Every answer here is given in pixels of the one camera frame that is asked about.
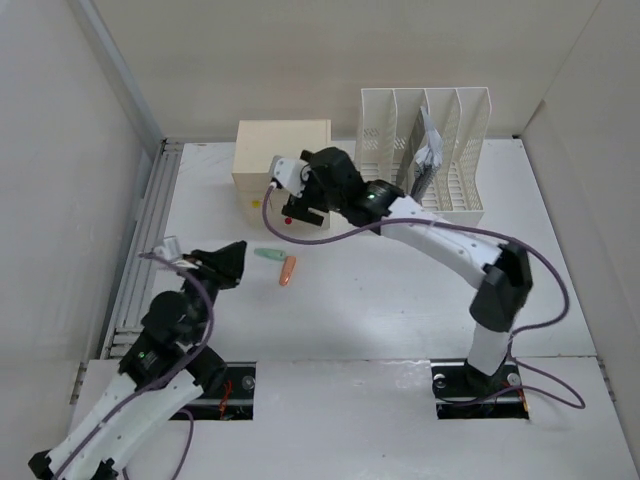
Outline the green highlighter pen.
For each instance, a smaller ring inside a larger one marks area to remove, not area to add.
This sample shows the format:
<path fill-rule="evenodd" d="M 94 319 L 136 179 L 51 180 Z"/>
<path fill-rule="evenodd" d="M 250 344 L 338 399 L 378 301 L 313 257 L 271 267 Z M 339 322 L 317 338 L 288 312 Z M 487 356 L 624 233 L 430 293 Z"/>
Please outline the green highlighter pen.
<path fill-rule="evenodd" d="M 261 258 L 280 262 L 285 261 L 287 258 L 285 251 L 271 248 L 255 248 L 254 254 Z"/>

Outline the orange highlighter pen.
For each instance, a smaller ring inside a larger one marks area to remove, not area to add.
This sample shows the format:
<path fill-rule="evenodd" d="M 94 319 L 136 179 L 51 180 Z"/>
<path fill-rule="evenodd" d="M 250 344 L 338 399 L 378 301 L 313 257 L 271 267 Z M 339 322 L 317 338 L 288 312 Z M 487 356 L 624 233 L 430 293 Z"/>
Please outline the orange highlighter pen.
<path fill-rule="evenodd" d="M 282 264 L 282 269 L 279 277 L 279 285 L 287 286 L 292 278 L 297 259 L 295 256 L 287 256 Z"/>

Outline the grey setup guide booklet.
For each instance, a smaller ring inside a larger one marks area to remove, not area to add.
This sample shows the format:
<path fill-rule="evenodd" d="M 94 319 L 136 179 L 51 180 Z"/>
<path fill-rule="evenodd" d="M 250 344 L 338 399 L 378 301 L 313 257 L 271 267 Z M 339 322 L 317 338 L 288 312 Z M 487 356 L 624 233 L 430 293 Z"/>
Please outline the grey setup guide booklet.
<path fill-rule="evenodd" d="M 425 145 L 413 156 L 414 183 L 410 195 L 417 202 L 421 202 L 443 164 L 443 140 L 425 106 L 420 108 L 418 125 L 418 132 L 423 133 Z"/>

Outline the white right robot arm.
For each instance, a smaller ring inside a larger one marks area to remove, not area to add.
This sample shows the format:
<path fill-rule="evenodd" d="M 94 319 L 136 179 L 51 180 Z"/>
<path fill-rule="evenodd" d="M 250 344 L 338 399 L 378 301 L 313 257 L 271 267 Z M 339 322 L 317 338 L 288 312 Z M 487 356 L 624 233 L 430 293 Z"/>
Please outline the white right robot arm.
<path fill-rule="evenodd" d="M 338 213 L 352 226 L 438 261 L 475 288 L 469 311 L 476 326 L 463 381 L 477 394 L 498 384 L 515 318 L 533 286 L 523 247 L 512 240 L 488 243 L 439 220 L 400 187 L 364 180 L 349 155 L 336 147 L 305 151 L 298 159 L 276 156 L 270 175 L 289 194 L 284 216 L 321 225 L 324 214 Z"/>

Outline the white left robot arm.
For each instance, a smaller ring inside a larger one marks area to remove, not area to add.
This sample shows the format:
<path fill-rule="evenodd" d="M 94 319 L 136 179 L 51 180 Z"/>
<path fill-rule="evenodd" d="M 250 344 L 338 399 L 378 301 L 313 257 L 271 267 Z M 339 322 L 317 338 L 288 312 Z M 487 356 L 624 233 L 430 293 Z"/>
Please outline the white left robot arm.
<path fill-rule="evenodd" d="M 214 302 L 237 287 L 247 244 L 182 253 L 168 237 L 144 258 L 182 277 L 156 295 L 142 330 L 86 417 L 56 447 L 28 462 L 38 479 L 116 479 L 137 449 L 181 408 L 223 387 L 226 362 L 210 347 Z"/>

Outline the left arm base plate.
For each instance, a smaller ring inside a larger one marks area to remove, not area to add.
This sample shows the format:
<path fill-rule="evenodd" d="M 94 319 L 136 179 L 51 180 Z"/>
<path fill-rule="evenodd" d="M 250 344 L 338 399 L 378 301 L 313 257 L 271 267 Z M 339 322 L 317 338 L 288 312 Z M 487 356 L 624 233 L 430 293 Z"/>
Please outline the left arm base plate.
<path fill-rule="evenodd" d="M 255 363 L 231 363 L 223 383 L 191 404 L 197 420 L 252 420 L 256 388 Z"/>

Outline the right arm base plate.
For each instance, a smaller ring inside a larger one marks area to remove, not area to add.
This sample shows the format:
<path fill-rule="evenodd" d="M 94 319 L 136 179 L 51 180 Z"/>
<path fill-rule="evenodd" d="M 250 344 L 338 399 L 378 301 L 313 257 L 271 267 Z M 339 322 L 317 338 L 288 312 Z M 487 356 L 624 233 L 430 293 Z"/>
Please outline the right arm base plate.
<path fill-rule="evenodd" d="M 504 362 L 493 376 L 477 372 L 464 359 L 432 361 L 430 368 L 439 420 L 529 419 L 513 362 Z"/>

